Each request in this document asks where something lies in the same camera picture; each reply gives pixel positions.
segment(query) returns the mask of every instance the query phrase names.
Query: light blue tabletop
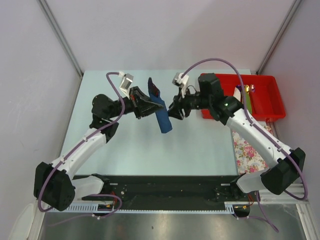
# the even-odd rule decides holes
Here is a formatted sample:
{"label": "light blue tabletop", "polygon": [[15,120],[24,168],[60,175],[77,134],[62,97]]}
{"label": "light blue tabletop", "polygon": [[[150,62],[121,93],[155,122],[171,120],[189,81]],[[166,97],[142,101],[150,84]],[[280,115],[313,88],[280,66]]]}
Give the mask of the light blue tabletop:
{"label": "light blue tabletop", "polygon": [[[92,121],[92,99],[105,94],[113,100],[116,94],[106,79],[110,71],[86,71],[75,102],[62,148],[69,151],[89,128]],[[161,91],[168,107],[178,87],[172,84],[177,72],[183,70],[125,70],[134,76],[133,86],[148,95],[148,78]],[[201,73],[232,73],[232,70],[192,70],[189,84],[197,85]],[[249,70],[240,70],[250,74]],[[111,76],[116,86],[121,79]],[[96,151],[78,170],[78,175],[236,175],[233,139],[230,129],[222,123],[203,119],[200,111],[188,118],[170,118],[173,130],[160,132],[155,114],[136,119],[134,113],[124,115],[110,142]]]}

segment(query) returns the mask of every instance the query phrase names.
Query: floral placemat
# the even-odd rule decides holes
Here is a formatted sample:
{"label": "floral placemat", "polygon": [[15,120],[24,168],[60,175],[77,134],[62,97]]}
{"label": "floral placemat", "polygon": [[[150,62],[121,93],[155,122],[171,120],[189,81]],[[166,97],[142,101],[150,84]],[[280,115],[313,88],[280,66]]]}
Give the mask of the floral placemat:
{"label": "floral placemat", "polygon": [[[269,133],[273,134],[271,127],[265,126],[264,128]],[[244,173],[254,173],[268,167],[259,153],[237,132],[232,131],[232,136],[239,175]]]}

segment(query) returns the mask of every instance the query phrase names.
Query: red tray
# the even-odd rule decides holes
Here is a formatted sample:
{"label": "red tray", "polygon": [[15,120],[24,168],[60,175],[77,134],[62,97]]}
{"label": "red tray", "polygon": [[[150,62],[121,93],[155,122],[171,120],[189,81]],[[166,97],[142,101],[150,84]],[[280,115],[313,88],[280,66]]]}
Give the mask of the red tray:
{"label": "red tray", "polygon": [[[233,96],[240,80],[235,74],[216,74],[220,79],[224,95]],[[254,84],[255,92],[250,92],[252,116],[258,121],[275,122],[286,116],[276,79],[273,76],[241,75],[245,85]],[[204,119],[213,119],[208,109],[202,109]]]}

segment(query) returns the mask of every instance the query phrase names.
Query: dark blue fabric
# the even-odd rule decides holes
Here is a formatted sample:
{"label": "dark blue fabric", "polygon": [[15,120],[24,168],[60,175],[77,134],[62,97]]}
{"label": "dark blue fabric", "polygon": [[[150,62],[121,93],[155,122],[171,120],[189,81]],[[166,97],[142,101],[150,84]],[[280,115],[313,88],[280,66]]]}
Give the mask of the dark blue fabric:
{"label": "dark blue fabric", "polygon": [[163,101],[159,95],[159,97],[154,96],[149,92],[149,96],[154,103],[163,105],[163,109],[156,111],[155,116],[158,121],[161,133],[166,134],[172,130],[172,125],[169,120],[169,115],[167,112],[167,107],[165,101]]}

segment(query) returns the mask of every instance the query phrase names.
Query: white wall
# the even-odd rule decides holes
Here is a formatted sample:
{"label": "white wall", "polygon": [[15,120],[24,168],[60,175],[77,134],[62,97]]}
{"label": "white wall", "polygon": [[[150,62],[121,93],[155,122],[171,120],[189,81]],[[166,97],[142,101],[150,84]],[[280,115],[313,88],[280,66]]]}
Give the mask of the white wall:
{"label": "white wall", "polygon": [[82,70],[254,71],[294,0],[47,1]]}
{"label": "white wall", "polygon": [[287,116],[279,137],[306,152],[309,200],[320,224],[320,1],[306,0],[263,74],[276,78]]}
{"label": "white wall", "polygon": [[35,0],[0,2],[0,239],[59,154],[80,80]]}

